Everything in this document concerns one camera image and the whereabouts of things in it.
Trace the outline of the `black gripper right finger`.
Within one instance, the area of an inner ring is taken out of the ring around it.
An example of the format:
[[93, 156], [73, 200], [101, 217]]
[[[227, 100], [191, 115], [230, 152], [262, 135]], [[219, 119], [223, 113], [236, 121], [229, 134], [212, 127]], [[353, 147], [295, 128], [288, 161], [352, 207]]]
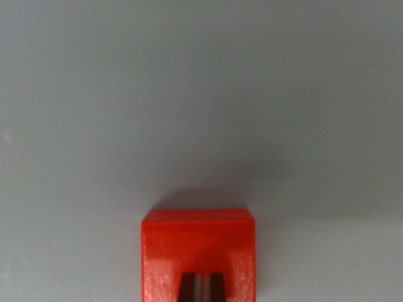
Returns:
[[222, 272], [213, 272], [205, 277], [203, 301], [204, 302], [227, 301], [225, 278]]

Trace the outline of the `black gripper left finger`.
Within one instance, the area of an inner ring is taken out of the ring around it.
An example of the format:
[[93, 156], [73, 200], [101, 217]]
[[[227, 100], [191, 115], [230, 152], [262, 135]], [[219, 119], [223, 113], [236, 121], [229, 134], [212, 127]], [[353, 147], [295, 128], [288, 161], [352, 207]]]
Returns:
[[177, 302], [201, 302], [201, 279], [202, 277], [194, 272], [182, 273]]

